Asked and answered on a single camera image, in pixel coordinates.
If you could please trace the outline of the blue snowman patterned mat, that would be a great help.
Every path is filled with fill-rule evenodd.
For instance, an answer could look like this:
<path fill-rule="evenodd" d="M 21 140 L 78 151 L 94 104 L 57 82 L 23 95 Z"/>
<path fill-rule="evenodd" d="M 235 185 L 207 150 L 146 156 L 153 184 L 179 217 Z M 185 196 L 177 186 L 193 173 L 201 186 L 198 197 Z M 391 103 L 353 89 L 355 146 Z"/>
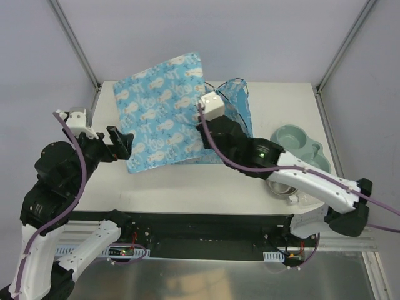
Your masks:
<path fill-rule="evenodd" d="M 205 95 L 203 67 L 190 52 L 114 83 L 123 133 L 134 135 L 127 170 L 138 173 L 199 159 L 205 149 L 198 124 L 198 101 Z"/>

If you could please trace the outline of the blue patterned pet tent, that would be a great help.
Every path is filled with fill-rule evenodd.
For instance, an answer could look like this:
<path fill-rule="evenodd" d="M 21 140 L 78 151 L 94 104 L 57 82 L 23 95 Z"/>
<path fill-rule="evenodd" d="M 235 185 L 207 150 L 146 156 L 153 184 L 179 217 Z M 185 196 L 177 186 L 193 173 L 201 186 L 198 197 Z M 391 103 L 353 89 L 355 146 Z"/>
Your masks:
<path fill-rule="evenodd" d="M 238 122 L 247 136 L 253 137 L 253 124 L 248 102 L 248 85 L 244 79 L 234 78 L 214 87 L 205 82 L 206 92 L 215 91 L 225 103 L 225 115 Z M 218 155 L 212 150 L 204 150 L 201 157 L 176 162 L 184 164 L 222 164 Z"/>

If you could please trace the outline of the stainless steel pet bowl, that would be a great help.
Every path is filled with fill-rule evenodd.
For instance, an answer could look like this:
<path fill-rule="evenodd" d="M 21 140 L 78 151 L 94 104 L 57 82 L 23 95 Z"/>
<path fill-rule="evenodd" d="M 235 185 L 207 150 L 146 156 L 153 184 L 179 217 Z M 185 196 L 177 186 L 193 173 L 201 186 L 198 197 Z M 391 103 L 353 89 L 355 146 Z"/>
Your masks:
<path fill-rule="evenodd" d="M 276 181 L 267 180 L 267 185 L 269 186 L 271 192 L 278 196 L 290 196 L 296 194 L 298 191 L 294 187 Z"/>

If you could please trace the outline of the clear plastic water bottle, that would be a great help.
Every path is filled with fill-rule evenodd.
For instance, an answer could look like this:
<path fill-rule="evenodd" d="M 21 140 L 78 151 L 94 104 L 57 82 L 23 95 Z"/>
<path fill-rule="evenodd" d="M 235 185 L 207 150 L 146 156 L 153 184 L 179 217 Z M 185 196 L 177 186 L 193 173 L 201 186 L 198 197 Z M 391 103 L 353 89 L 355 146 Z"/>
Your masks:
<path fill-rule="evenodd" d="M 298 205 L 302 207 L 309 207 L 319 203 L 319 201 L 308 194 L 302 192 L 288 196 L 288 203 L 291 205 Z"/>

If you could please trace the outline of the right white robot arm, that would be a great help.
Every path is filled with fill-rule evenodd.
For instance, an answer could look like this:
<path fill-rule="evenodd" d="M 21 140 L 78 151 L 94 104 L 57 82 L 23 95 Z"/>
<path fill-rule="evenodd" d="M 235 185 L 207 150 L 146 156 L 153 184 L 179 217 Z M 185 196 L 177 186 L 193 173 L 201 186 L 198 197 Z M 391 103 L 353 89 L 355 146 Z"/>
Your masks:
<path fill-rule="evenodd" d="M 227 116 L 210 121 L 199 117 L 197 130 L 205 148 L 213 149 L 223 163 L 249 177 L 288 185 L 310 195 L 323 205 L 290 218 L 281 231 L 287 246 L 332 230 L 347 237 L 358 237 L 368 223 L 372 182 L 352 181 L 320 170 L 293 155 L 282 146 L 264 138 L 248 137 L 238 122 Z"/>

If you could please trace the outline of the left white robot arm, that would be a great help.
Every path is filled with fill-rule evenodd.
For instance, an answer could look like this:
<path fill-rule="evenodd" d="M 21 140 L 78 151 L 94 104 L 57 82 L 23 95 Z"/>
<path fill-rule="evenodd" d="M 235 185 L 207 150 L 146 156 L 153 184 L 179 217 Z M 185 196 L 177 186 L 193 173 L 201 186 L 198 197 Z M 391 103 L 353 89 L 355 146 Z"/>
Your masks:
<path fill-rule="evenodd" d="M 69 142 L 48 144 L 34 168 L 37 183 L 22 203 L 22 249 L 13 282 L 1 290 L 1 299 L 67 299 L 83 271 L 109 245 L 126 243 L 132 236 L 131 218 L 118 210 L 107 213 L 90 237 L 71 254 L 56 259 L 56 248 L 84 188 L 100 163 L 127 160 L 133 134 L 108 126 L 94 137 L 81 131 L 64 133 Z"/>

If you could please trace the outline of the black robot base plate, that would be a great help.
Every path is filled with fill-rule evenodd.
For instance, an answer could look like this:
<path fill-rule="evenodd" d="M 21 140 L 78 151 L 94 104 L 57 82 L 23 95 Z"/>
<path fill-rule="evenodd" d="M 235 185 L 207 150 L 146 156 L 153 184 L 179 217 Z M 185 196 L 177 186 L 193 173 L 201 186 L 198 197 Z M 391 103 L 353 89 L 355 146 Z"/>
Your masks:
<path fill-rule="evenodd" d="M 291 216 L 130 212 L 131 233 L 117 243 L 145 247 L 151 258 L 261 261 L 266 252 L 317 248 L 315 234 L 290 235 Z"/>

